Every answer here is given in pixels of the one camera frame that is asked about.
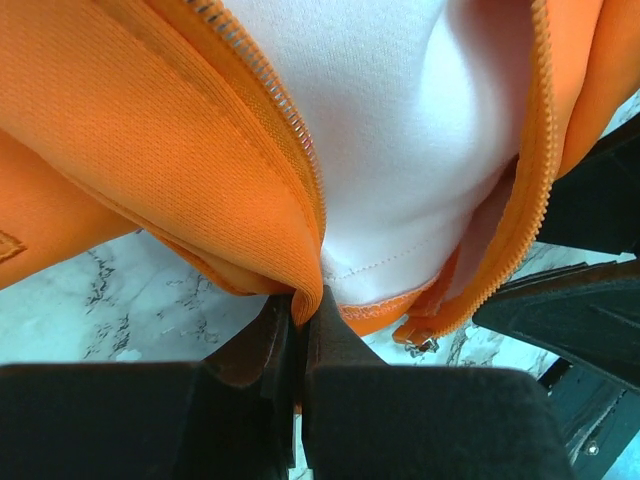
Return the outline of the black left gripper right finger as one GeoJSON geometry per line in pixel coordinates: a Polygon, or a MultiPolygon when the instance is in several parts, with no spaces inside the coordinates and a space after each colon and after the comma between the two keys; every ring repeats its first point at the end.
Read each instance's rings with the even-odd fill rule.
{"type": "Polygon", "coordinates": [[[306,327],[302,440],[318,479],[570,479],[546,391],[529,374],[385,363],[330,290],[306,327]]]}

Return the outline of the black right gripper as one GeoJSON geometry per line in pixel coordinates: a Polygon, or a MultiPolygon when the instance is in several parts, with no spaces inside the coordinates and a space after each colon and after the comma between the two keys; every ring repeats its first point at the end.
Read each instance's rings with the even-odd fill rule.
{"type": "Polygon", "coordinates": [[[604,478],[639,433],[639,264],[582,263],[511,281],[473,322],[605,377],[559,358],[539,378],[576,476],[604,478]]]}

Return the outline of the orange zip jacket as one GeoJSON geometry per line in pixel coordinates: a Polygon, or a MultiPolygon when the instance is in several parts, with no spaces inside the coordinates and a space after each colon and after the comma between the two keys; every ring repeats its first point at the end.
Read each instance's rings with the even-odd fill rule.
{"type": "Polygon", "coordinates": [[[5,1],[1,283],[144,229],[359,335],[469,319],[639,88],[635,1],[5,1]]]}

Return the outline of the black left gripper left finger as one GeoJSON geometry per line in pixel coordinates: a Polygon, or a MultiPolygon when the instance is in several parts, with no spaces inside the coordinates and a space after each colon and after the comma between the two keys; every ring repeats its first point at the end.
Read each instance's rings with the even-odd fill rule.
{"type": "Polygon", "coordinates": [[[291,300],[200,361],[1,370],[5,479],[284,479],[294,462],[291,300]]]}

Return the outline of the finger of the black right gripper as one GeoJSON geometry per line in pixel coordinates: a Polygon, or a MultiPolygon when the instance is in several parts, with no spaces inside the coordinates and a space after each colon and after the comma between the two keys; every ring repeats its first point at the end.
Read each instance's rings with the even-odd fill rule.
{"type": "Polygon", "coordinates": [[[555,181],[539,242],[639,254],[639,119],[599,140],[555,181]]]}

